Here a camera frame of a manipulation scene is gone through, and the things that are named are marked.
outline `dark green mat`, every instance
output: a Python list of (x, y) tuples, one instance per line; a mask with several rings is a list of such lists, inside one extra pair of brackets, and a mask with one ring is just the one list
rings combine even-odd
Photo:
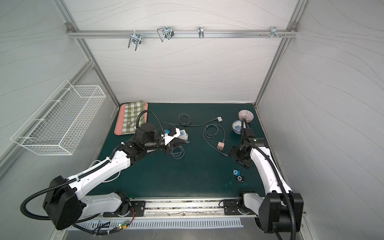
[[(238, 112), (247, 109), (253, 112), (255, 118), (249, 123), (257, 137), (265, 137), (252, 104), (176, 104), (149, 103), (149, 109), (154, 111), (160, 121), (178, 122), (180, 113), (187, 113), (192, 118), (192, 124), (201, 124), (221, 116), (222, 122), (212, 122), (221, 125), (226, 132), (224, 153), (228, 153), (234, 145), (239, 145), (240, 135), (232, 130), (232, 123), (238, 119)], [(112, 150), (132, 135), (116, 136), (115, 119), (109, 131), (106, 142), (100, 152), (99, 160), (104, 160)], [(148, 113), (147, 122), (153, 123), (160, 129), (155, 117)], [(263, 183), (256, 167), (246, 170), (234, 158), (225, 157), (213, 150), (203, 140), (201, 127), (185, 127), (189, 135), (189, 144), (184, 146), (185, 155), (176, 160), (164, 152), (155, 151), (140, 162), (121, 171), (121, 175), (109, 183), (101, 183), (94, 188), (90, 195), (108, 194), (122, 191), (130, 198), (141, 197), (236, 197), (240, 191), (251, 190), (265, 195)], [(209, 133), (215, 132), (210, 127)], [(208, 142), (216, 147), (223, 139), (223, 132), (209, 139)], [(238, 182), (232, 174), (233, 169), (240, 170), (245, 182)]]

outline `metal bracket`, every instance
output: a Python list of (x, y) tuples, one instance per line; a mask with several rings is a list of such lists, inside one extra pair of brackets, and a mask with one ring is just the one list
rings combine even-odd
[(270, 38), (274, 38), (274, 37), (278, 37), (279, 38), (279, 37), (281, 37), (281, 35), (277, 34), (276, 31), (277, 31), (277, 28), (275, 26), (273, 26), (272, 29), (271, 29), (271, 33), (268, 34), (268, 36)]
[(136, 46), (135, 46), (135, 51), (136, 51), (138, 45), (141, 44), (141, 41), (142, 41), (142, 38), (139, 34), (136, 34), (136, 33), (131, 34), (131, 38), (129, 39), (129, 43), (128, 43), (128, 48), (131, 45), (131, 43), (133, 42), (134, 44), (136, 44)]
[(164, 41), (164, 39), (167, 37), (168, 40), (170, 40), (175, 33), (173, 32), (173, 29), (171, 26), (161, 26), (157, 29), (157, 34), (160, 37), (161, 41)]
[(238, 205), (236, 199), (225, 199), (223, 200), (224, 215), (256, 215), (252, 210), (249, 212), (243, 212)]
[(73, 33), (74, 32), (74, 26), (72, 23), (65, 23), (65, 26), (67, 27), (67, 33)]
[(199, 30), (199, 38), (203, 38), (204, 37), (204, 29), (203, 29), (203, 27), (199, 27), (198, 28), (198, 30)]
[(289, 25), (290, 31), (297, 31), (297, 22), (291, 22), (291, 25)]
[[(145, 210), (145, 201), (131, 201), (132, 208), (135, 211), (135, 217), (144, 216)], [(125, 217), (132, 217), (133, 212), (128, 212)], [(103, 217), (119, 217), (116, 213), (113, 212), (105, 212), (103, 213)]]

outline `blue and white bowl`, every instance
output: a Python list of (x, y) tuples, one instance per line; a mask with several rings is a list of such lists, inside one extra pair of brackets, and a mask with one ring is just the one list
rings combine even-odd
[(237, 119), (232, 123), (232, 129), (235, 133), (241, 134), (241, 120)]

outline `green checkered towel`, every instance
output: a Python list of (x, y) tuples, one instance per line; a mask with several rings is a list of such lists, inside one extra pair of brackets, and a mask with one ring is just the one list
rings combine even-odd
[[(125, 106), (124, 121), (122, 125), (122, 134), (135, 133), (136, 120), (139, 114), (144, 111), (145, 105), (143, 101), (137, 101), (134, 103), (127, 103)], [(139, 126), (144, 124), (144, 115), (141, 116)]]

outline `white wire basket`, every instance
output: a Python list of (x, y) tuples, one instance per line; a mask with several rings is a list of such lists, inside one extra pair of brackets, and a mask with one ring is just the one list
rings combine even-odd
[[(62, 92), (60, 97), (45, 101), (11, 137), (13, 142), (37, 155), (73, 154), (106, 96), (98, 85), (64, 83), (66, 88), (55, 91)], [(47, 102), (51, 106), (42, 113)]]

